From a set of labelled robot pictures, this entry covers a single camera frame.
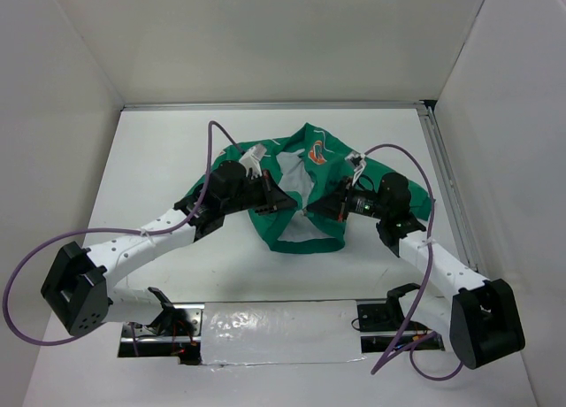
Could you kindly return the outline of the green zip jacket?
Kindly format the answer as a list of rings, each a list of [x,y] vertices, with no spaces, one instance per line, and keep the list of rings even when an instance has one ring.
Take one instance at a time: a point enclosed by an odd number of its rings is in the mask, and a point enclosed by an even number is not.
[[[245,151],[258,143],[266,148],[261,160],[262,171],[269,171],[278,186],[297,202],[292,211],[258,215],[247,210],[259,237],[270,250],[278,253],[317,254],[343,249],[348,218],[337,222],[308,213],[306,207],[333,192],[343,179],[352,180],[353,170],[345,156],[353,149],[324,129],[306,123],[288,137],[232,144],[210,165],[210,173],[224,161],[239,162]],[[397,173],[366,156],[365,160],[367,166],[357,182],[362,188],[377,188],[386,173]],[[203,175],[187,195],[203,184],[210,173]],[[414,181],[408,181],[410,210],[424,224],[432,213],[431,193]]]

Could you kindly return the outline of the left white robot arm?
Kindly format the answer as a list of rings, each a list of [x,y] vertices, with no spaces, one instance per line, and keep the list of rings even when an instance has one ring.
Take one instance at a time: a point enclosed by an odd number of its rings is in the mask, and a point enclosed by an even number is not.
[[[161,217],[132,234],[82,248],[59,249],[41,294],[73,337],[104,322],[136,322],[155,335],[174,325],[172,302],[157,288],[119,289],[118,283],[164,254],[193,244],[218,230],[226,216],[251,210],[258,215],[294,210],[297,202],[270,172],[253,172],[224,161],[205,182]]]

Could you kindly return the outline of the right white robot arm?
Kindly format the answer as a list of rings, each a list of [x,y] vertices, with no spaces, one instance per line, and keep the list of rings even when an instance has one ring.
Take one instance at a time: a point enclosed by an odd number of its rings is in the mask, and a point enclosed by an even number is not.
[[[512,287],[471,270],[432,240],[411,212],[409,181],[387,173],[375,190],[357,188],[343,179],[330,194],[307,208],[318,216],[343,222],[354,213],[377,221],[379,239],[398,258],[428,275],[445,304],[413,304],[420,287],[409,283],[388,291],[386,319],[396,329],[416,321],[447,339],[464,366],[477,369],[522,350],[524,331]]]

